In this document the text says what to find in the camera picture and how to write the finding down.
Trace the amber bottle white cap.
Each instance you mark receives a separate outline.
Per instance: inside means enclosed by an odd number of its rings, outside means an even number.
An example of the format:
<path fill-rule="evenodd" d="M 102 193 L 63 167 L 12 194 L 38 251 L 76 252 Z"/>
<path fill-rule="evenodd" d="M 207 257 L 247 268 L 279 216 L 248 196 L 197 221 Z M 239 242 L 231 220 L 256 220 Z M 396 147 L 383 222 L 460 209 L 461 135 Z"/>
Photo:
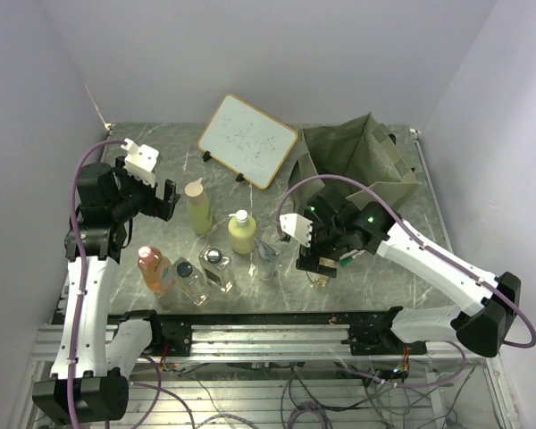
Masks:
<path fill-rule="evenodd" d="M 306 272 L 307 280 L 312 288 L 325 289 L 331 280 L 330 276 L 326 276 L 319 273 Z"/>

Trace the yellow-green pump bottle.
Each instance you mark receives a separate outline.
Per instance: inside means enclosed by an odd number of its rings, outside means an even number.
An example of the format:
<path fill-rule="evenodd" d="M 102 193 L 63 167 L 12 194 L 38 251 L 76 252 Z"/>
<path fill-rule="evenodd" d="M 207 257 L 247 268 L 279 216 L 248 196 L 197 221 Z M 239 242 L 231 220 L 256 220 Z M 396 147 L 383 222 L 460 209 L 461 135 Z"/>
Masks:
<path fill-rule="evenodd" d="M 248 255 L 255 248 L 256 221 L 245 209 L 229 215 L 230 246 L 239 255 Z"/>

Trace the clear square bottle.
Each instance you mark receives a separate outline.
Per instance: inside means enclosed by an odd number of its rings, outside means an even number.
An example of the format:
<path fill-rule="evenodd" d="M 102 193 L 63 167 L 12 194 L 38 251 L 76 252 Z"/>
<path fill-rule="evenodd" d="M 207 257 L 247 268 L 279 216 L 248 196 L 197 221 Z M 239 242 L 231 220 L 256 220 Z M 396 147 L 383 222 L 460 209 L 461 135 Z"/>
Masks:
<path fill-rule="evenodd" d="M 210 292 L 205 277 L 184 257 L 172 265 L 175 281 L 185 295 L 196 305 L 201 306 L 209 298 Z"/>
<path fill-rule="evenodd" d="M 221 250 L 205 248 L 199 255 L 199 262 L 206 280 L 220 291 L 228 293 L 235 286 L 232 260 Z"/>

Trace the olive canvas bag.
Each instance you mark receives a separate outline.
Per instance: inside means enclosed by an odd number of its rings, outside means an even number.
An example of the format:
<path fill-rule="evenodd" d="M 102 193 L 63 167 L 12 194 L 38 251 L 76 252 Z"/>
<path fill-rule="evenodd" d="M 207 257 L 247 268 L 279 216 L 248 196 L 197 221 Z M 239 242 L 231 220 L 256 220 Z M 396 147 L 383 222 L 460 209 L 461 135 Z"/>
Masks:
<path fill-rule="evenodd" d="M 370 113 L 339 125 L 304 128 L 302 134 L 304 145 L 289 176 L 290 187 L 318 174 L 339 175 L 365 185 L 394 209 L 420 187 L 395 134 Z"/>

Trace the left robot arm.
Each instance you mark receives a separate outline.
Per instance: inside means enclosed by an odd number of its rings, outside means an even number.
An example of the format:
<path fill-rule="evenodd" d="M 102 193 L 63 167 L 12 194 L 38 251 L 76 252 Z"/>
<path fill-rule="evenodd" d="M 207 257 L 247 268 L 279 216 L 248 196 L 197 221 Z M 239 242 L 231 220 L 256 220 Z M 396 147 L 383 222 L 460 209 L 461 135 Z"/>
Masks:
<path fill-rule="evenodd" d="M 165 182 L 161 198 L 156 190 L 153 167 L 122 158 L 81 166 L 74 178 L 64 240 L 69 289 L 63 334 L 48 380 L 32 391 L 34 404 L 56 425 L 121 419 L 133 367 L 142 354 L 163 347 L 154 310 L 125 313 L 113 338 L 106 338 L 111 288 L 133 219 L 143 214 L 169 221 L 179 200 L 173 181 Z"/>

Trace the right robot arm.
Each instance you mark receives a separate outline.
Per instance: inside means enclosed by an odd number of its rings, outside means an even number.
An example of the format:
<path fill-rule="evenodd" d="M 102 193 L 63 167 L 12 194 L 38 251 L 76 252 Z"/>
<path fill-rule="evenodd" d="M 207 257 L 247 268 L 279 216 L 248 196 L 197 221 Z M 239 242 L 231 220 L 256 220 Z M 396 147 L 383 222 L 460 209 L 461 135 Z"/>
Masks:
<path fill-rule="evenodd" d="M 311 196 L 299 213 L 312 224 L 309 244 L 297 268 L 335 276 L 321 259 L 340 260 L 363 250 L 403 266 L 452 300 L 445 308 L 400 309 L 377 330 L 377 346 L 398 352 L 416 341 L 458 341 L 472 353 L 494 358 L 515 320 L 522 282 L 513 273 L 497 275 L 466 263 L 422 236 L 379 202 L 360 208 L 330 186 Z"/>

